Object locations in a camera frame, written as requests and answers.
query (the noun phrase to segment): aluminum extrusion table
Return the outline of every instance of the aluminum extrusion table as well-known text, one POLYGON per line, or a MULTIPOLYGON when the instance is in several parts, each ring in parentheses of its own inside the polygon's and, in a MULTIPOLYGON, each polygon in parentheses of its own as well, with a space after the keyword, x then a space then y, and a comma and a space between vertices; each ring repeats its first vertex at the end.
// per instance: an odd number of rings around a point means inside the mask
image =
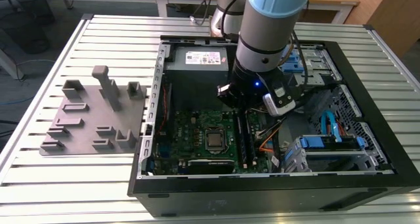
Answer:
MULTIPOLYGON (((362 26, 295 25, 302 40, 337 41, 390 128, 420 167, 418 82, 374 31, 362 26)), ((149 86, 159 35, 208 35, 184 18, 95 15, 81 20, 0 155, 0 223, 294 223, 420 222, 420 190, 345 212, 153 219, 127 197, 132 155, 41 157, 38 146, 61 102, 65 79, 99 84, 95 65, 117 84, 149 86)))

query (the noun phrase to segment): green circuit board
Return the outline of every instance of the green circuit board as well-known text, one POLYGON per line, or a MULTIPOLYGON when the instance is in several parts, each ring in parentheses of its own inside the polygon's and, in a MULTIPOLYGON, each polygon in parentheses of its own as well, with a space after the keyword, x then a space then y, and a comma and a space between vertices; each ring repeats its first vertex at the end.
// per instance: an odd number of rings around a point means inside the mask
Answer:
MULTIPOLYGON (((247 115, 251 132, 259 130, 258 114, 247 115)), ((191 159, 226 159, 235 161, 234 173, 266 172, 266 158, 258 157, 256 164, 244 168, 238 163, 238 150, 235 138, 235 123, 232 111, 199 111, 199 112, 175 112, 172 143, 169 148, 169 158, 177 163, 191 159), (224 147, 222 151, 208 151, 206 147, 206 134, 219 132, 223 135, 224 147)), ((175 165, 167 168, 168 173, 176 170, 175 165)))

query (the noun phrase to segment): gray 3d-printed holder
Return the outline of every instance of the gray 3d-printed holder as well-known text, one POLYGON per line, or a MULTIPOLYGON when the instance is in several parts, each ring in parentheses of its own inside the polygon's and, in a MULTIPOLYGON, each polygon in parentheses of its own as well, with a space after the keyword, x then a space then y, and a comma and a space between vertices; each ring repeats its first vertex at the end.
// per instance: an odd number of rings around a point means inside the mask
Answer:
POLYGON ((108 68, 95 66, 100 86, 66 80, 64 98, 40 146, 41 155, 132 153, 140 140, 145 87, 116 86, 108 68))

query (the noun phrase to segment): power supply label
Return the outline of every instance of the power supply label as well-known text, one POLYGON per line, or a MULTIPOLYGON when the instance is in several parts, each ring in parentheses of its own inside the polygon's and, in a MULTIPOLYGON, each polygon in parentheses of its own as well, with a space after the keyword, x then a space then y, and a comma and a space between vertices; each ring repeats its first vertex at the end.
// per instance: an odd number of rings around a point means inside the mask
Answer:
POLYGON ((185 53, 184 63, 185 64, 220 64, 220 53, 189 51, 185 53))

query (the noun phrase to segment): blue robot arm cap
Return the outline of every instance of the blue robot arm cap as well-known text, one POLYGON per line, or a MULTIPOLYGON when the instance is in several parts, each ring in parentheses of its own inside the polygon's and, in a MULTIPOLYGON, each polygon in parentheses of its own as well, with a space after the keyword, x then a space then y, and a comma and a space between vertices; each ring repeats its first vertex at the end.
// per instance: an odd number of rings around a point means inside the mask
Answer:
POLYGON ((284 18, 299 12, 307 0, 248 0, 252 8, 270 18, 284 18))

